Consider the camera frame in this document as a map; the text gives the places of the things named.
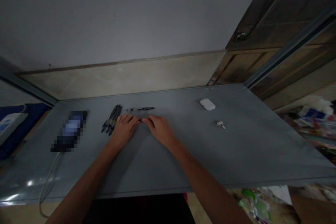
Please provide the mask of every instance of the hand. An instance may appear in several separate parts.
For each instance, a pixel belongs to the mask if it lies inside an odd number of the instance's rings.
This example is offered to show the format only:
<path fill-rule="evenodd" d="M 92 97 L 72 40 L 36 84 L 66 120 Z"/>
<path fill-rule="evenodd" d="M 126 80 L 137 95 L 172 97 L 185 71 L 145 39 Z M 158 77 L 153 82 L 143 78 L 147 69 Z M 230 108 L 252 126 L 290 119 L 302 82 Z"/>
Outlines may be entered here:
<path fill-rule="evenodd" d="M 153 136 L 169 150 L 178 141 L 166 118 L 150 115 L 142 121 L 147 124 Z"/>
<path fill-rule="evenodd" d="M 133 131 L 140 123 L 140 117 L 133 117 L 131 114 L 118 116 L 110 142 L 115 149 L 120 151 L 130 140 Z"/>

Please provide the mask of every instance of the white device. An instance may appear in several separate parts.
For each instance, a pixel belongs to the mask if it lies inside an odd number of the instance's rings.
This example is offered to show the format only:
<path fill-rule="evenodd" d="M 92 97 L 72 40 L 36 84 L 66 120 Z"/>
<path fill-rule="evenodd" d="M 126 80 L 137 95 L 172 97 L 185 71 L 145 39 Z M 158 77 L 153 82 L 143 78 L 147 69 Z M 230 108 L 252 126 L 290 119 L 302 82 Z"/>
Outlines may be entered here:
<path fill-rule="evenodd" d="M 221 126 L 221 127 L 224 128 L 224 129 L 226 129 L 222 121 L 217 122 L 217 125 L 218 125 L 218 126 Z"/>
<path fill-rule="evenodd" d="M 213 104 L 208 98 L 201 100 L 200 104 L 208 111 L 216 108 L 215 104 Z"/>
<path fill-rule="evenodd" d="M 0 122 L 0 146 L 12 132 L 26 119 L 28 113 L 13 113 L 5 116 Z"/>

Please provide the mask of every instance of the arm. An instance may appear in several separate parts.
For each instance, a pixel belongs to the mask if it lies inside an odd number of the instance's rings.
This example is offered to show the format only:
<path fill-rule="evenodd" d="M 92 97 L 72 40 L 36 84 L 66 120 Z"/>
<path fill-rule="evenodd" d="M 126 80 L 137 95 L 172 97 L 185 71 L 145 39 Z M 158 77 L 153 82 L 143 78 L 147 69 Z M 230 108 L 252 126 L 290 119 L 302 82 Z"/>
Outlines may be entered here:
<path fill-rule="evenodd" d="M 228 192 L 176 139 L 165 118 L 150 115 L 142 121 L 147 124 L 155 138 L 178 160 L 212 223 L 251 224 L 249 217 Z"/>
<path fill-rule="evenodd" d="M 118 117 L 110 141 L 104 146 L 96 160 L 58 205 L 46 223 L 82 223 L 110 163 L 127 144 L 135 127 L 140 123 L 139 120 L 139 117 L 126 114 Z"/>

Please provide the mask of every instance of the person's left hand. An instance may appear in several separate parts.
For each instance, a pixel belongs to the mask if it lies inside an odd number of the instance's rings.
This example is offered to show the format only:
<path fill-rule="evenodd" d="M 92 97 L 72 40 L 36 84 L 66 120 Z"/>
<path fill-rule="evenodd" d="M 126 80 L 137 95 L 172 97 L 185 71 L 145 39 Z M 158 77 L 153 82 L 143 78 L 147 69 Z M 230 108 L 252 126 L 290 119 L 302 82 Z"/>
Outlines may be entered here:
<path fill-rule="evenodd" d="M 140 117 L 131 114 L 118 116 L 117 123 L 111 135 L 110 142 L 117 151 L 120 151 L 130 140 L 135 127 L 140 123 Z"/>

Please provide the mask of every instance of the white earbud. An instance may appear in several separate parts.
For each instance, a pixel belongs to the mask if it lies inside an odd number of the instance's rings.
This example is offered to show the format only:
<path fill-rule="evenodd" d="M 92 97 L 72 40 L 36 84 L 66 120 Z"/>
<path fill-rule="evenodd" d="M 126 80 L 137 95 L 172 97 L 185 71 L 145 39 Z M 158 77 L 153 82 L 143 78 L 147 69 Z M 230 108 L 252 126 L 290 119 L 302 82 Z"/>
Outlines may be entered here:
<path fill-rule="evenodd" d="M 223 125 L 222 121 L 217 122 L 217 125 L 221 126 L 222 128 L 226 129 L 225 126 Z"/>

